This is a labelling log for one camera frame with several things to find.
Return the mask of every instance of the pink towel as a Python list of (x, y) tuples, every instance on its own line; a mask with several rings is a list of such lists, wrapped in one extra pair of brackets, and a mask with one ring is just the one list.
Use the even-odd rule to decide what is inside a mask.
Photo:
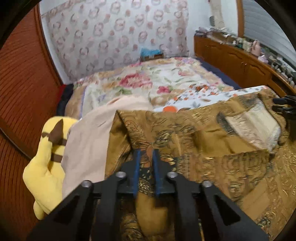
[(144, 97), (120, 96), (88, 113), (70, 128), (62, 159), (65, 178), (62, 196), (65, 198), (83, 180), (103, 181), (109, 132), (116, 110), (150, 110)]

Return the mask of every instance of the patterned wallpaper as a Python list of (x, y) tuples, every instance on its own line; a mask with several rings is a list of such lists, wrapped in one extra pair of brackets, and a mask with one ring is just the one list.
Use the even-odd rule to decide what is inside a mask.
[(187, 0), (70, 0), (42, 17), (71, 81), (136, 62), (142, 47), (188, 54)]

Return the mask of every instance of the floral bedspread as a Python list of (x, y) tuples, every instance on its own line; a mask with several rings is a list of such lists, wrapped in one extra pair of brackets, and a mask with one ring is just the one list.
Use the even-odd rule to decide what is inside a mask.
[(207, 105), (217, 103), (218, 101), (226, 101), (231, 97), (245, 95), (268, 89), (267, 86), (261, 85), (257, 87), (250, 87), (246, 89), (234, 90), (218, 95), (208, 95), (206, 91), (211, 89), (208, 86), (190, 86), (190, 90), (184, 91), (181, 95), (169, 100), (165, 106), (154, 108), (155, 112), (178, 112), (179, 110), (190, 110)]
[(195, 96), (218, 95), (234, 90), (193, 58), (169, 58), (132, 64), (114, 71), (99, 72), (81, 79), (87, 85), (82, 117), (120, 95), (149, 98), (154, 108), (168, 105), (192, 89)]

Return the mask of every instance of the red cloth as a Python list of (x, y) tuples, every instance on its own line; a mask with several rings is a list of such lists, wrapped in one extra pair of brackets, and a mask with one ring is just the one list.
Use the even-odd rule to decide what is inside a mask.
[(57, 94), (57, 104), (59, 103), (59, 101), (61, 100), (62, 94), (64, 92), (64, 89), (66, 88), (66, 85), (61, 85), (59, 88), (59, 92)]

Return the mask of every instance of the wooden cabinet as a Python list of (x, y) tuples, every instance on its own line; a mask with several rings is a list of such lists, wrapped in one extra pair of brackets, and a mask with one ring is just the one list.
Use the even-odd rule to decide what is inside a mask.
[(237, 81), (237, 83), (243, 87), (240, 83), (243, 82), (244, 66), (246, 62), (242, 54), (234, 51), (232, 48), (226, 47), (222, 59), (223, 67), (220, 70), (227, 73), (231, 79)]
[(223, 50), (219, 43), (214, 41), (206, 43), (203, 56), (206, 62), (212, 63), (213, 66), (222, 70), (224, 65), (221, 61)]
[(267, 85), (268, 79), (270, 79), (270, 72), (262, 68), (260, 65), (253, 61), (248, 61), (244, 64), (244, 78), (241, 87), (253, 87), (259, 85)]
[(194, 37), (194, 49), (197, 57), (219, 68), (242, 88), (266, 85), (279, 96), (295, 95), (294, 89), (281, 75), (252, 54), (198, 36)]
[(194, 53), (196, 57), (199, 57), (201, 59), (204, 58), (205, 40), (205, 38), (194, 36)]

